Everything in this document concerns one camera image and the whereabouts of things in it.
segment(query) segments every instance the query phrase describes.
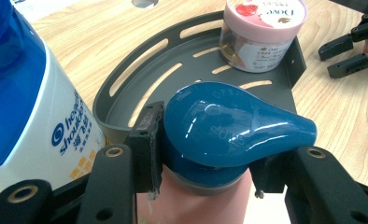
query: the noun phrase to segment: pink lid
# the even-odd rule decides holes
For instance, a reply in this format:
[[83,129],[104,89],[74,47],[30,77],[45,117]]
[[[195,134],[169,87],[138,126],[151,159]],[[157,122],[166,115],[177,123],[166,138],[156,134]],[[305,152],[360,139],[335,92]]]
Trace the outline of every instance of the pink lid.
[[260,43],[292,40],[307,16],[302,0],[227,0],[224,21],[235,33]]

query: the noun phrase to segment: dove jar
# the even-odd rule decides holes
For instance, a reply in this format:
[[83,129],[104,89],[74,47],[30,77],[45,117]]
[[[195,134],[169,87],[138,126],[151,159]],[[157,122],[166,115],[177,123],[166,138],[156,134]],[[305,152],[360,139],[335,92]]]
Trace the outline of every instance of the dove jar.
[[227,0],[219,52],[240,70],[270,71],[280,64],[307,12],[302,0]]

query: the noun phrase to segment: metal screw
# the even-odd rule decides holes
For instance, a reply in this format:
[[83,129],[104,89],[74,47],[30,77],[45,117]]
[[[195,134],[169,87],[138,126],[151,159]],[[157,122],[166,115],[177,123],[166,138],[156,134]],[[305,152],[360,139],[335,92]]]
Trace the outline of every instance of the metal screw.
[[326,158],[326,154],[324,154],[324,152],[322,152],[321,150],[315,149],[315,148],[309,148],[306,152],[311,157],[315,157],[318,159]]
[[8,201],[10,203],[22,203],[33,198],[37,192],[38,187],[36,185],[24,186],[9,194]]
[[123,154],[123,148],[121,147],[112,147],[106,151],[106,156],[108,157],[118,157],[122,154]]
[[262,189],[256,190],[254,196],[256,196],[256,198],[263,199],[263,190]]

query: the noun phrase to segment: pink bottle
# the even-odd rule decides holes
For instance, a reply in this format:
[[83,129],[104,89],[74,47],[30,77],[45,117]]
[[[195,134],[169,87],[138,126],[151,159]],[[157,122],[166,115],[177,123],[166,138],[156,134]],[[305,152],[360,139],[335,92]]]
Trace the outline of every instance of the pink bottle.
[[137,212],[147,224],[243,224],[251,187],[249,170],[226,191],[214,196],[185,190],[170,172],[163,167],[161,194],[156,200],[152,201],[152,195],[147,193],[137,194]]

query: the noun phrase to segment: wooden table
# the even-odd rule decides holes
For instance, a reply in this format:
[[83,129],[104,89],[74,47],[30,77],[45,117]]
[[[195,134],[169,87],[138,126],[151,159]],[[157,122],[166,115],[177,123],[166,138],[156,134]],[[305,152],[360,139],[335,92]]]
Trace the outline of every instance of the wooden table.
[[[307,69],[292,92],[298,114],[318,126],[316,146],[330,150],[353,178],[368,185],[368,69],[331,79],[326,67],[361,53],[321,62],[318,48],[347,34],[361,14],[327,0],[305,0],[309,15],[298,34]],[[161,30],[194,16],[224,9],[223,0],[160,0],[138,8],[130,0],[81,0],[33,22],[89,108],[114,67]]]

